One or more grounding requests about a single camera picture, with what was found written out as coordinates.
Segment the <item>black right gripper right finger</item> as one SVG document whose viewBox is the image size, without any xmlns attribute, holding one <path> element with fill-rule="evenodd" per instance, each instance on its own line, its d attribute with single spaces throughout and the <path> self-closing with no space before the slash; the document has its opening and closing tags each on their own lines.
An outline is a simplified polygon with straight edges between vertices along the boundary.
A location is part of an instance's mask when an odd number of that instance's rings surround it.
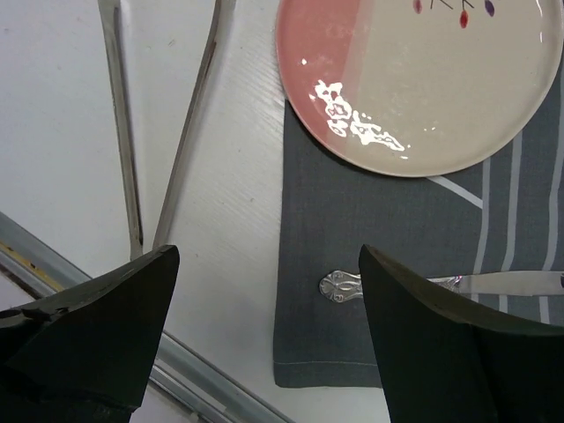
<svg viewBox="0 0 564 423">
<path fill-rule="evenodd" d="M 359 267 L 392 421 L 562 421 L 561 327 L 480 305 L 367 245 Z"/>
</svg>

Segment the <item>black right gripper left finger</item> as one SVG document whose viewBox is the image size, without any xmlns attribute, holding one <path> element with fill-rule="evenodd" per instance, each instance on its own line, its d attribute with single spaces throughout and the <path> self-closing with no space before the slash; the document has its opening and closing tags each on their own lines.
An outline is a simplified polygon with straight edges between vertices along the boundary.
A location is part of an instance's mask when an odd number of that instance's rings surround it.
<svg viewBox="0 0 564 423">
<path fill-rule="evenodd" d="M 141 406 L 180 254 L 166 245 L 1 313 L 3 422 L 127 422 Z"/>
</svg>

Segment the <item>metal serving tongs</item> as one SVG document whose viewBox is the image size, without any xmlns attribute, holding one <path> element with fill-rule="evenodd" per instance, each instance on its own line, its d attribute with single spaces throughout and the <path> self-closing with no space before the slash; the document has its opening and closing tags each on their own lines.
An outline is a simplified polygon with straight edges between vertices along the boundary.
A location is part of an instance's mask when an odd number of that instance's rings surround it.
<svg viewBox="0 0 564 423">
<path fill-rule="evenodd" d="M 189 167 L 189 149 L 197 135 L 201 109 L 208 80 L 214 64 L 219 60 L 220 44 L 226 37 L 228 23 L 233 16 L 234 1 L 216 1 L 204 52 L 199 64 L 189 107 L 176 148 L 167 190 L 160 209 L 160 217 L 152 248 L 164 245 L 170 233 L 177 203 L 182 191 L 183 178 Z M 99 1 L 100 21 L 108 62 L 109 84 L 115 116 L 118 152 L 122 171 L 122 185 L 128 221 L 130 259 L 143 255 L 144 230 L 141 219 L 135 149 L 130 117 L 130 96 L 122 43 L 122 3 Z"/>
</svg>

